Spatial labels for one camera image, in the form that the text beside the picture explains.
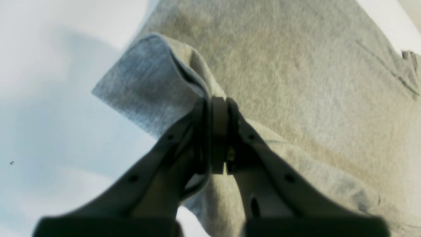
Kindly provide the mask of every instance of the gray towel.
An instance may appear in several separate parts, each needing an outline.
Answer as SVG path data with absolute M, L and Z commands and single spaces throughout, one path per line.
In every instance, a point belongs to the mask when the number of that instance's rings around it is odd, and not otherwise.
M 93 93 L 155 137 L 226 94 L 323 194 L 421 236 L 420 62 L 354 0 L 162 0 Z M 226 175 L 186 206 L 215 237 L 244 222 Z

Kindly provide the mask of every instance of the gray fabric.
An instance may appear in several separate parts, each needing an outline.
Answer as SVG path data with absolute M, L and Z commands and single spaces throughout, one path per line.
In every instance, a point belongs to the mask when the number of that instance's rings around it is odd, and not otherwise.
M 175 40 L 138 40 L 150 32 Z M 162 0 L 138 39 L 93 93 L 142 129 L 159 137 L 199 96 L 226 94 L 323 194 L 421 236 L 421 57 L 397 55 L 354 0 Z M 186 205 L 236 236 L 239 200 L 213 176 Z

